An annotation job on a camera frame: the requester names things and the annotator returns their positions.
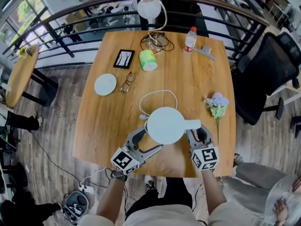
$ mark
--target hand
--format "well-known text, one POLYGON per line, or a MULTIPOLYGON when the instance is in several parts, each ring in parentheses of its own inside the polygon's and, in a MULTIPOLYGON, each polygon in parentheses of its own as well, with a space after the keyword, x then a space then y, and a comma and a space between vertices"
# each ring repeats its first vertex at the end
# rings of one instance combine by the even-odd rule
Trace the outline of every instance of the hand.
POLYGON ((292 186, 293 194, 301 194, 301 177, 297 177, 292 186))
POLYGON ((283 225, 287 220, 288 209, 284 199, 278 199, 274 204, 273 212, 276 215, 278 225, 283 225))

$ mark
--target round wooden table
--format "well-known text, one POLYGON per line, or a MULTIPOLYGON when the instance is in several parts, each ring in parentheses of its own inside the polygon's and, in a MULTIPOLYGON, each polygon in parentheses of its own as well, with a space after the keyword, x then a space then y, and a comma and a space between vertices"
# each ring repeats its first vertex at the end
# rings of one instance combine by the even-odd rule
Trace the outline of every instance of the round wooden table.
POLYGON ((6 91, 5 97, 6 104, 10 108, 17 104, 21 96, 43 106, 49 106, 57 93, 56 77, 48 78, 34 68, 39 56, 39 46, 35 44, 28 49, 32 55, 28 54, 18 59, 8 80, 11 91, 6 91), (38 98, 25 92, 30 78, 42 85, 38 98))

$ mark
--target glasses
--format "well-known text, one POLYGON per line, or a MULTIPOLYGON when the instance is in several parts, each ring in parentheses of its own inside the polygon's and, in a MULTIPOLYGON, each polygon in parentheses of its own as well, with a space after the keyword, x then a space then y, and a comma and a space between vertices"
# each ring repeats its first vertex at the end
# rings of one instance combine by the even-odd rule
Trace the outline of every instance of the glasses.
POLYGON ((133 82, 134 80, 135 80, 135 75, 132 72, 128 73, 126 81, 120 87, 120 92, 125 92, 125 93, 128 92, 130 89, 129 83, 133 82))

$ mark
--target chair back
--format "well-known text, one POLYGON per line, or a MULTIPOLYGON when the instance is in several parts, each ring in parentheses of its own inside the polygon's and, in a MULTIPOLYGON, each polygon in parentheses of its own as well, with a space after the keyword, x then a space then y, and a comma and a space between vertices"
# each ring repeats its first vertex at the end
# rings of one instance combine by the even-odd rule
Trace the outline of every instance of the chair back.
POLYGON ((278 35, 280 41, 284 44, 287 50, 292 54, 297 62, 297 66, 301 64, 301 51, 296 41, 286 32, 278 35))
POLYGON ((270 96, 280 86, 299 75, 296 63, 294 56, 280 39, 268 32, 243 76, 250 86, 270 96))

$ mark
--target picture frame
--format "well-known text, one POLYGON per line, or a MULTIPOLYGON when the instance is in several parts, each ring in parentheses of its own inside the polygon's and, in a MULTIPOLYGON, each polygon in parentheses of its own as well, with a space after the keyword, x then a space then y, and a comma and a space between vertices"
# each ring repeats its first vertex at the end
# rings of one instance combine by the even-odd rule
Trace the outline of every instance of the picture frame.
POLYGON ((117 55, 114 68, 129 69, 134 57, 134 50, 121 49, 117 55))

